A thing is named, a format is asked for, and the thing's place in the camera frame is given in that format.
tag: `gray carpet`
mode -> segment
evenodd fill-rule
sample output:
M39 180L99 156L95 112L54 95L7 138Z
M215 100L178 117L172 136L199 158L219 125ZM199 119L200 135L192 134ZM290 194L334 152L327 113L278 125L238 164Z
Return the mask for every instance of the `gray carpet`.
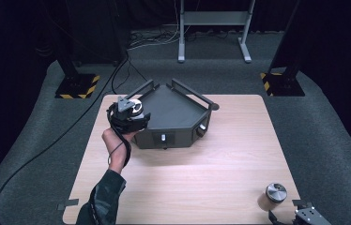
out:
M306 97L268 97L260 73L266 72L282 34L250 34L250 64L244 63L237 35L199 37L186 44L186 62L178 64L177 42L130 50L132 64L155 83L177 78L201 94L256 94L263 97L301 199L312 201L332 224L351 224L351 138L321 89L306 75L298 81ZM115 86L128 76L119 71ZM27 164L0 196L2 224L62 224L56 209L68 199L100 104L99 92L114 71L112 65L83 65L78 70L100 75L89 99L58 99L64 78L54 62L47 71L30 119L0 166L0 187L25 162L45 150L84 114L53 147ZM130 67L130 76L116 92L127 94L144 83ZM108 92L107 85L103 92Z

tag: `hand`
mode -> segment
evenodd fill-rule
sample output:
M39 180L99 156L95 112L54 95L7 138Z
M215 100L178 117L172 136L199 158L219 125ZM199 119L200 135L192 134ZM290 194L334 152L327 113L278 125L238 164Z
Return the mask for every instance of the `hand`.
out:
M132 138L137 132L138 131L124 134L123 137L128 142L131 142ZM111 128L103 131L102 139L105 142L106 149L111 156L111 163L109 164L108 169L121 174L127 157L127 149L125 144L123 144L123 142L119 139L119 137L117 137Z

